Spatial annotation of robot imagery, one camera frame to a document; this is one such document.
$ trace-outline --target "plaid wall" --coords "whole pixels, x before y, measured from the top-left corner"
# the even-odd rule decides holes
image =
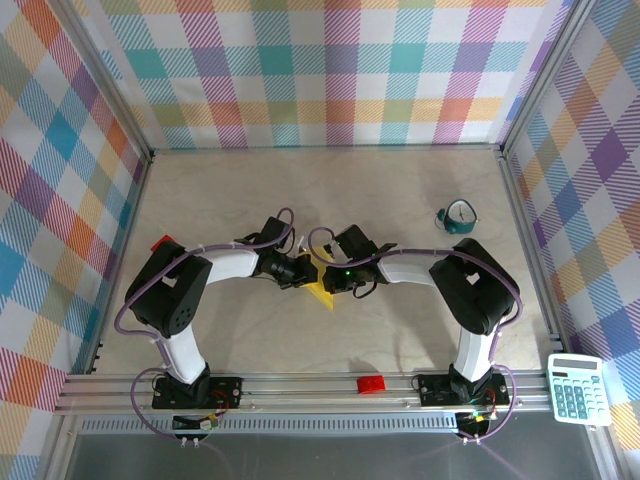
[[[640,472],[640,0],[602,1],[511,157],[562,319]]]
[[[0,12],[0,479],[29,479],[87,360],[142,165],[44,0]]]
[[[494,142],[570,2],[74,3],[149,142],[207,148]]]

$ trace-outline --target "black mounting plate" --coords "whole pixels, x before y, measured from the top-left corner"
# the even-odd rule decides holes
[[[468,405],[463,403],[458,395],[451,389],[451,377],[444,375],[417,375],[418,394],[420,395],[420,405],[423,407],[440,407],[449,405]],[[507,383],[504,375],[494,373],[487,380],[482,390],[473,398],[473,405],[492,405],[493,399],[487,389],[493,390],[496,395],[496,405],[509,405],[509,392],[506,390]]]
[[[242,378],[209,377],[209,392],[205,402],[202,404],[197,404],[192,398],[180,390],[171,388],[170,383],[165,377],[159,377],[156,380],[154,390],[155,395],[151,402],[151,408],[154,410],[186,410],[195,408],[199,410],[226,410],[227,408],[233,410],[240,405]]]

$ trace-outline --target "red object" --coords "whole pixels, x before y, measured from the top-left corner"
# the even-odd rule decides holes
[[[174,241],[175,241],[175,240],[174,240],[173,238],[171,238],[169,235],[165,235],[165,236],[164,236],[164,237],[162,237],[160,240],[158,240],[158,241],[153,245],[153,247],[151,247],[151,251],[152,251],[152,252],[155,252],[155,251],[157,250],[157,248],[160,246],[160,244],[162,244],[162,243],[164,243],[164,242],[166,242],[166,241],[168,241],[168,240],[171,240],[172,242],[174,242]]]
[[[358,393],[375,393],[386,390],[384,377],[375,375],[373,377],[360,377],[358,379]]]

